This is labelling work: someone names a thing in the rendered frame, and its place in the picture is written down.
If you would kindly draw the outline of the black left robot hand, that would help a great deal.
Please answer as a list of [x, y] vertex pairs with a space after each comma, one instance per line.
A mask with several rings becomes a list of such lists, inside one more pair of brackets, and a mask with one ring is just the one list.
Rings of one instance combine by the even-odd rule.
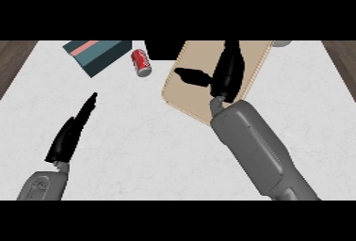
[[93, 93], [82, 104], [78, 115], [71, 117], [62, 125], [47, 152], [46, 162], [69, 162], [80, 142], [82, 128], [96, 107], [96, 97], [97, 93]]

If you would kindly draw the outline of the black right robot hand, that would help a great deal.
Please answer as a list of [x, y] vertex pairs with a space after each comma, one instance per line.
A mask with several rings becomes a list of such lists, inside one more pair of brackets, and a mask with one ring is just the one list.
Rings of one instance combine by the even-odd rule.
[[186, 84], [210, 87], [210, 95], [223, 96], [224, 102], [232, 104], [242, 86], [245, 72], [239, 41], [226, 41], [212, 76], [201, 70], [186, 68], [176, 68], [174, 72]]

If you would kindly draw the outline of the tan tray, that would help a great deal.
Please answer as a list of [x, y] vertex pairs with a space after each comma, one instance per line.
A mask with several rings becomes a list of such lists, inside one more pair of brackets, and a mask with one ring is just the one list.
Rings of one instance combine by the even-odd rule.
[[[223, 40], [187, 40], [184, 42], [161, 91], [165, 103], [205, 125], [211, 121], [210, 101], [212, 99], [207, 77], [202, 80], [196, 79], [196, 84], [187, 84], [176, 73], [176, 68], [192, 69], [202, 72], [202, 74], [212, 75], [224, 50], [224, 43]], [[239, 47], [245, 60], [245, 72], [235, 101], [246, 98], [254, 79], [273, 47], [273, 41], [241, 40]]]

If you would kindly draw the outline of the black square object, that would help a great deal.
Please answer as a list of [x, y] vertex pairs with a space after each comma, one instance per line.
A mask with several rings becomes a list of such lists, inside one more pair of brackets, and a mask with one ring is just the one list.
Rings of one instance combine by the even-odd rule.
[[183, 40], [146, 40], [146, 50], [150, 60], [176, 60], [181, 49]]

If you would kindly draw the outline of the red soda can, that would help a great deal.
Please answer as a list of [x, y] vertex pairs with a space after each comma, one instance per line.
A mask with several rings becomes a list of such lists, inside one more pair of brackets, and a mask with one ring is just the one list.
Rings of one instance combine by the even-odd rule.
[[137, 76], [146, 77], [152, 73], [152, 66], [145, 51], [136, 49], [130, 54], [130, 59]]

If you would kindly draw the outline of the teal box with pink stripe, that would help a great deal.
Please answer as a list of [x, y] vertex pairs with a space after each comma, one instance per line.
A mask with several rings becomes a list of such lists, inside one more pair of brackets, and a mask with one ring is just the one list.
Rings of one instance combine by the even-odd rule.
[[71, 40], [62, 46], [85, 74], [93, 77], [130, 51], [130, 40]]

